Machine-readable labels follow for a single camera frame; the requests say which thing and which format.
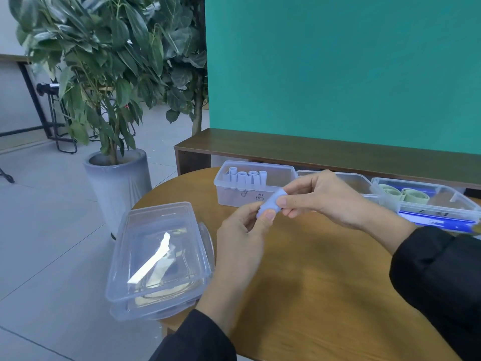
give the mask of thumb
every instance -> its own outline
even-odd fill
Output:
[[[309,210],[317,210],[319,206],[315,193],[281,196],[276,204],[281,208]]]
[[[261,214],[261,216],[256,220],[254,227],[250,231],[253,236],[260,236],[263,238],[268,234],[269,228],[276,217],[276,212],[272,209],[268,209]]]

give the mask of green partition board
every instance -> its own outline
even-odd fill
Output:
[[[481,154],[481,0],[206,0],[214,128]]]

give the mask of blue label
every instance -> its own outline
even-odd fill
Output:
[[[415,224],[431,225],[446,230],[456,230],[466,233],[471,233],[472,226],[476,224],[474,220],[436,217],[434,215],[411,213],[407,211],[400,211],[399,215]]]

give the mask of person's left hand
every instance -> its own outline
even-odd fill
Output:
[[[264,237],[276,216],[272,209],[256,214],[262,202],[241,206],[217,231],[214,277],[244,290],[255,275],[264,253]]]

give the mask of round wooden table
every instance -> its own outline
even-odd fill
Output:
[[[189,201],[214,247],[236,208],[217,203],[218,168],[181,175],[134,208]],[[237,353],[262,361],[459,361],[389,281],[391,256],[370,236],[318,213],[278,215],[231,335]],[[176,330],[189,310],[162,320]]]

